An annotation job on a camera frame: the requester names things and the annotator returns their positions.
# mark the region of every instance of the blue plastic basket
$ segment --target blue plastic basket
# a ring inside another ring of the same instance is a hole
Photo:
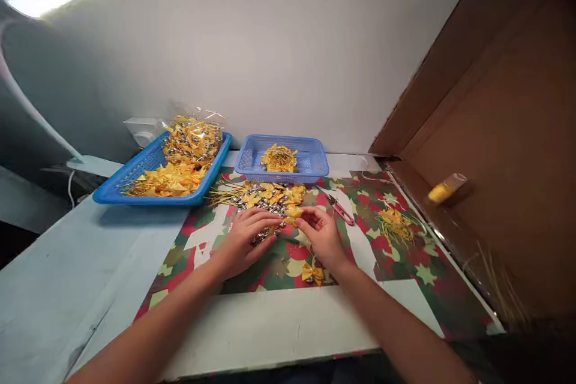
[[[260,157],[274,144],[298,150],[298,171],[295,173],[266,172]],[[277,135],[248,135],[236,159],[235,170],[249,181],[282,183],[316,183],[328,175],[330,168],[322,143],[314,138]]]
[[[144,174],[144,171],[155,171],[160,165],[166,166],[166,156],[163,151],[163,139],[169,135],[165,132],[156,138],[143,151],[134,156],[126,165],[120,168],[110,177],[96,192],[93,199],[99,204],[128,204],[128,205],[159,205],[159,206],[199,206],[202,205],[204,195],[216,179],[220,167],[226,159],[228,147],[232,141],[230,134],[224,133],[224,142],[206,173],[200,187],[192,195],[185,197],[131,197],[123,195],[118,189],[118,184],[125,180],[136,179]]]

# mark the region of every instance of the wooden door frame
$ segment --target wooden door frame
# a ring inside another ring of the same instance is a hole
[[[369,152],[401,155],[524,0],[460,0]]]

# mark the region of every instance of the yellow bow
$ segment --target yellow bow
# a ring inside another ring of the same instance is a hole
[[[320,286],[324,280],[324,270],[318,267],[312,268],[310,264],[304,262],[304,266],[302,268],[302,280],[305,281],[306,279],[309,279],[310,276],[313,276],[316,283]]]

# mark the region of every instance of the patterned cutting mat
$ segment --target patterned cutting mat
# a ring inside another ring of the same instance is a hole
[[[243,182],[243,176],[224,167],[221,178]],[[416,212],[386,172],[377,174],[351,172],[349,178],[323,178],[318,185],[332,191],[341,190],[350,199],[353,216],[364,234],[358,241],[367,241],[374,254],[373,273],[379,281],[415,279],[428,301],[446,338],[462,340],[496,331],[496,324],[469,289],[424,225],[413,224],[413,244],[397,244],[380,232],[377,212],[386,208],[384,201],[409,218],[418,221]],[[318,206],[331,214],[326,196],[316,188],[308,188],[302,206]],[[188,274],[206,262],[230,229],[237,209],[220,205],[193,208],[171,246],[164,263],[150,287],[136,319],[161,301]],[[336,215],[337,227],[345,250],[356,263],[345,222]],[[312,264],[313,253],[303,245],[293,244],[286,237],[303,241],[298,229],[286,226],[275,244],[250,269],[226,281],[221,294],[279,289],[322,289],[302,281],[304,262]],[[323,286],[336,284],[325,271]]]

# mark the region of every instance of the scissors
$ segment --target scissors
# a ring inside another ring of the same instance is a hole
[[[340,205],[340,203],[338,202],[338,200],[336,198],[334,198],[332,195],[330,195],[328,193],[328,191],[326,191],[325,189],[321,188],[318,185],[314,185],[318,188],[319,191],[321,191],[324,195],[326,195],[326,198],[328,199],[328,202],[330,203],[330,205],[332,206],[332,216],[334,216],[334,210],[336,210],[336,212],[340,215],[340,217],[344,220],[344,222],[346,222],[348,225],[350,226],[354,226],[356,223],[354,222],[354,218],[352,216],[350,216],[346,210],[344,210],[344,208]]]

